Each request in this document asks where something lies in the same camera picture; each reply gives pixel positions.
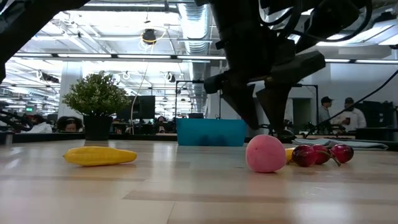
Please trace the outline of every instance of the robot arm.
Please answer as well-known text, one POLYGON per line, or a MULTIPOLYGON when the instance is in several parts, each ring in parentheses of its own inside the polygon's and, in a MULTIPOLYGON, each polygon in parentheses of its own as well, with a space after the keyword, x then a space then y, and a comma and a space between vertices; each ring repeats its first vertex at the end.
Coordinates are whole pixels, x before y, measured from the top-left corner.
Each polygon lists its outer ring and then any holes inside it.
POLYGON ((365 26, 370 20, 371 0, 260 0, 261 7, 277 12, 288 7, 290 19, 282 30, 271 30, 259 14, 258 0, 196 0, 198 5, 209 3, 220 33, 217 49, 224 49, 230 70, 205 80, 207 93, 223 91, 225 101, 252 129, 259 129, 252 98, 254 85, 263 80, 265 89, 256 93, 277 137, 294 139, 284 130, 284 112, 291 88, 301 79, 325 67, 324 56, 317 51, 296 55, 320 40, 339 33, 359 17, 367 6, 365 26), (312 9, 305 23, 303 37, 294 43, 287 39, 294 31, 301 13, 312 9))
MULTIPOLYGON (((0 15, 0 83, 6 77, 5 63, 53 16, 60 11, 82 7, 88 1, 14 0, 0 15)), ((230 67, 230 70, 205 80, 206 92, 222 90, 226 102, 252 129, 258 129, 260 126, 252 98, 254 85, 248 83, 263 80, 266 88, 256 95, 278 137, 287 139, 293 137, 290 133, 284 133, 284 111, 290 89, 325 66, 320 52, 296 53, 314 46, 319 38, 327 38, 351 25, 359 17, 359 9, 363 6, 367 6, 367 15, 371 13, 371 0, 195 2, 211 5, 221 39, 216 47, 224 49, 230 67), (268 28, 267 23, 261 20, 260 4, 262 8, 269 8, 270 13, 292 7, 287 25, 282 30, 268 28), (295 32, 301 12, 311 8, 314 10, 305 24, 305 35, 295 44, 287 38, 295 32)), ((7 0, 2 0, 0 7, 6 3, 7 0)))

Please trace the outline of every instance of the white shirt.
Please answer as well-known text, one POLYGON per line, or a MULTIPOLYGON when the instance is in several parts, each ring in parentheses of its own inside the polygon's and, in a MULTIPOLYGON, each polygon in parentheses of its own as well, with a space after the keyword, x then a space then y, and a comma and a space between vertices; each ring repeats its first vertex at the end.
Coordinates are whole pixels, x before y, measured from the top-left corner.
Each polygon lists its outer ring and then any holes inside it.
POLYGON ((366 119, 362 111, 354 108, 353 111, 344 111, 334 119, 333 124, 341 124, 346 118, 349 118, 349 125, 342 124, 346 131, 355 131, 357 128, 366 128, 366 119))
POLYGON ((21 133, 48 134, 48 133, 52 133, 52 128, 51 128, 51 125, 47 124, 46 122, 43 122, 41 124, 37 124, 37 125, 33 126, 32 130, 30 130, 30 131, 21 131, 21 133))

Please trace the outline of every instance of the green leaves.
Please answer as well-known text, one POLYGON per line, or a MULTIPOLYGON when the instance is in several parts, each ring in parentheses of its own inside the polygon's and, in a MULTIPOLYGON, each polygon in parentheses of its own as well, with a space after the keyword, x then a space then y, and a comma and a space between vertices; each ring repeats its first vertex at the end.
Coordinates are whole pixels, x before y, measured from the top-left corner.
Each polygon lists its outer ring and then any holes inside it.
POLYGON ((83 115, 111 116, 131 102, 116 84, 112 74, 90 74, 71 85, 62 102, 83 115))

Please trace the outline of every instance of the red cherry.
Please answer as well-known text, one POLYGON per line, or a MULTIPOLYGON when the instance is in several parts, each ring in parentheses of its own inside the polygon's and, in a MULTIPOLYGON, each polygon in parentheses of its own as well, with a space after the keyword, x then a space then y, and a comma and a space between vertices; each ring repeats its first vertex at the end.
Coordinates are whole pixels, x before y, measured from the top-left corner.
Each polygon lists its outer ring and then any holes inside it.
POLYGON ((313 145, 312 147, 314 148, 315 151, 318 152, 318 159, 317 159, 317 161, 315 161, 315 164, 322 165, 329 161, 330 151, 328 148, 326 148, 325 146, 322 146, 322 145, 313 145))
POLYGON ((354 149, 344 144, 337 144, 330 149, 330 152, 341 163, 346 163, 354 157, 354 149))
POLYGON ((310 167, 318 159, 318 153, 311 146, 297 146, 292 153, 292 160, 301 167, 310 167))

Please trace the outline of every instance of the computer monitor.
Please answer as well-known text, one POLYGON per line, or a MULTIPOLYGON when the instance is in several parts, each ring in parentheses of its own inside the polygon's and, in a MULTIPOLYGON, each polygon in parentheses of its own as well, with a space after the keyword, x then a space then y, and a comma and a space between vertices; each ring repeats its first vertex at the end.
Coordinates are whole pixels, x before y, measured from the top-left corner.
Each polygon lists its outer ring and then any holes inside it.
POLYGON ((47 115, 47 120, 57 122, 58 114, 48 114, 47 115))
MULTIPOLYGON (((118 119, 130 120, 131 106, 135 96, 129 96, 131 103, 123 110, 116 113, 118 119)), ((155 118, 155 96, 137 96, 132 109, 133 119, 154 119, 155 118)))
POLYGON ((203 113, 190 113, 188 114, 189 118, 203 119, 205 118, 203 113))

